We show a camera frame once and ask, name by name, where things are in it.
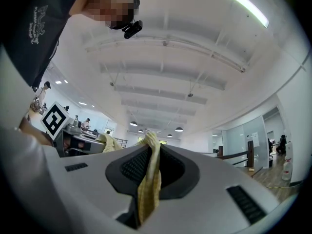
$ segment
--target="ceiling light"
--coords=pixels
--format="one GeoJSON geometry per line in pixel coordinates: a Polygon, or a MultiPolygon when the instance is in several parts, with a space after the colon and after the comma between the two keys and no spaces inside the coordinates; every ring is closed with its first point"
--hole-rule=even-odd
{"type": "Polygon", "coordinates": [[[236,0],[241,5],[243,5],[246,9],[248,9],[251,13],[254,14],[256,18],[263,24],[264,27],[268,27],[269,20],[265,17],[265,15],[249,0],[236,0]]]}
{"type": "Polygon", "coordinates": [[[175,131],[176,132],[183,132],[183,129],[182,129],[182,127],[177,127],[175,131]]]}
{"type": "Polygon", "coordinates": [[[131,121],[131,122],[130,122],[130,125],[131,125],[131,126],[137,127],[137,123],[136,123],[135,121],[131,121]]]}

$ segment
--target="white logo on shirt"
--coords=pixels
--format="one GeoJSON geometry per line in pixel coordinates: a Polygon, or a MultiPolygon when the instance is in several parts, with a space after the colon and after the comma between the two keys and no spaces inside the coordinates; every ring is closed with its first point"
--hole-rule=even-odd
{"type": "Polygon", "coordinates": [[[37,10],[37,7],[34,8],[34,21],[29,24],[29,33],[28,36],[31,39],[31,44],[38,44],[39,35],[44,34],[44,24],[45,22],[41,22],[41,19],[45,16],[45,12],[47,10],[48,6],[43,6],[39,10],[37,10]]]}

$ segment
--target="white shirt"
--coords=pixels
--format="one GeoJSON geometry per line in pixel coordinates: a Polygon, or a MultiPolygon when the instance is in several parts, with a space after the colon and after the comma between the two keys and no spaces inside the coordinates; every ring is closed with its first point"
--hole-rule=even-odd
{"type": "Polygon", "coordinates": [[[89,122],[87,122],[87,120],[85,120],[85,121],[81,124],[81,126],[82,126],[83,128],[88,128],[89,122]]]}
{"type": "Polygon", "coordinates": [[[38,88],[35,95],[40,100],[40,105],[42,105],[45,98],[45,90],[43,88],[38,88]]]}

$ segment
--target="wooden floor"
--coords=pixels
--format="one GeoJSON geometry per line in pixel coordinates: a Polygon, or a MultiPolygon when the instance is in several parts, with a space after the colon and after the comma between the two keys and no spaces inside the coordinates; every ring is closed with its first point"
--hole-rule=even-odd
{"type": "MultiPolygon", "coordinates": [[[[265,187],[288,187],[290,180],[282,180],[283,164],[285,156],[273,155],[273,165],[268,169],[262,169],[253,179],[257,180],[265,187]]],[[[300,186],[291,188],[272,188],[269,190],[277,197],[280,202],[283,202],[289,196],[299,192],[300,186]]]]}

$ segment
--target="person in white shirt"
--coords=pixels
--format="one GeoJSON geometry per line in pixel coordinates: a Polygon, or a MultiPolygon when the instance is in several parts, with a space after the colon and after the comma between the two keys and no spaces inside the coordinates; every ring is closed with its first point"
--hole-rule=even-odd
{"type": "Polygon", "coordinates": [[[44,86],[41,87],[41,88],[38,88],[36,93],[35,93],[36,97],[40,100],[40,106],[43,103],[43,100],[45,98],[45,91],[48,88],[51,88],[51,86],[50,86],[50,82],[47,81],[47,82],[45,82],[44,86]]]}
{"type": "Polygon", "coordinates": [[[90,128],[89,122],[90,122],[90,119],[87,118],[87,119],[81,124],[81,127],[89,129],[89,128],[90,128]]]}

